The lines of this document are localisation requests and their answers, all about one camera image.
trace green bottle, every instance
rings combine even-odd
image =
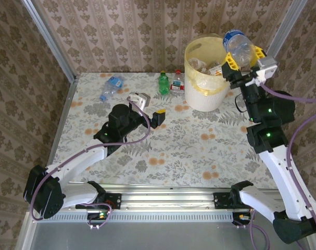
[[[159,76],[159,92],[161,95],[169,94],[169,81],[164,71]]]

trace trash bin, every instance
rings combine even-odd
[[[216,61],[222,63],[226,51],[222,38],[210,34],[192,40],[184,53],[184,94],[188,105],[199,111],[217,109],[230,89],[230,85],[222,76],[210,76],[195,70],[189,63],[190,58],[197,58],[207,65]]]

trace table surface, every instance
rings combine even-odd
[[[239,89],[229,91],[219,109],[199,112],[187,105],[184,93],[160,95],[159,73],[122,73],[123,88],[101,102],[102,87],[111,75],[81,74],[54,162],[91,140],[112,107],[126,104],[130,93],[148,94],[151,101],[145,112],[152,115],[165,108],[166,119],[144,142],[120,147],[73,181],[228,188],[249,180],[258,188],[276,188],[269,170],[247,142],[246,127],[251,122],[247,112],[239,113],[234,104]],[[241,96],[237,100],[245,109]],[[128,140],[138,140],[145,133],[146,128],[140,126]]]

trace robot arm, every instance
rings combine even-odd
[[[148,106],[149,96],[143,93],[130,95],[129,102],[135,104],[134,108],[141,110],[140,114],[132,109],[131,104],[114,106],[108,116],[108,122],[82,149],[62,162],[49,165],[47,168],[38,165],[30,171],[23,197],[31,203],[37,186],[41,185],[41,188],[36,191],[33,208],[42,218],[50,218],[64,207],[105,202],[107,194],[95,182],[71,187],[67,184],[87,167],[105,159],[122,144],[126,144],[127,135],[138,126],[156,128],[165,120],[164,110],[153,113],[152,119],[143,113],[144,107]]]
[[[310,212],[313,210],[316,215],[316,201],[309,193],[294,162],[292,161],[291,167],[287,165],[288,140],[281,126],[294,121],[294,101],[266,95],[260,84],[264,84],[273,76],[277,64],[273,57],[266,56],[258,47],[256,57],[257,62],[250,65],[250,73],[243,76],[228,53],[222,65],[222,72],[232,89],[241,89],[249,120],[256,123],[247,128],[248,142],[269,168],[283,203],[269,199],[251,182],[244,181],[232,186],[229,201],[225,205],[236,207],[245,204],[254,208],[273,223],[281,240],[289,244],[316,233],[316,225]],[[302,198],[291,171],[307,196],[311,209]]]

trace damask wallpaper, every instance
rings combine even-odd
[[[20,1],[0,0],[0,249],[14,249],[30,169],[45,165],[69,88]]]
[[[275,89],[283,89],[293,96],[316,98],[316,0],[308,0],[276,59],[279,72],[273,83]],[[316,104],[296,103],[296,120],[285,127],[288,138],[315,113]],[[297,136],[293,154],[316,199],[316,121]]]
[[[35,0],[73,72],[174,72],[195,36],[269,47],[292,0]]]

